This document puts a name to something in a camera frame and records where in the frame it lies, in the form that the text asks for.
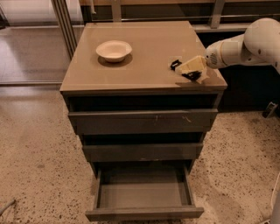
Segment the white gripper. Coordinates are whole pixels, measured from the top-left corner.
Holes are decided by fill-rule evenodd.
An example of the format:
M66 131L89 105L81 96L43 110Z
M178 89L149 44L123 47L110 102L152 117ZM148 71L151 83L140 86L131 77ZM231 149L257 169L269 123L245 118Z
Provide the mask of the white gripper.
M207 65L213 69L223 68L226 66L221 57L221 47L223 42L218 41L211 44L205 50L205 58L203 56L195 56L194 58L182 63L175 68L176 74L189 74L190 72L201 71L200 77L197 82L201 84L205 79L208 78Z

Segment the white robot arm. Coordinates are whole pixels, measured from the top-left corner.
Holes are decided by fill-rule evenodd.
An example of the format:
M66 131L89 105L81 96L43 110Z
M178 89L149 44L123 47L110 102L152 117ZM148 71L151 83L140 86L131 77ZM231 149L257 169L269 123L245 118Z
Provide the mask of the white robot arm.
M204 56L195 56L187 62L174 60L170 68L196 81L205 67L219 69L235 65L273 66L280 74L280 23L272 18L258 19L243 34L211 44Z

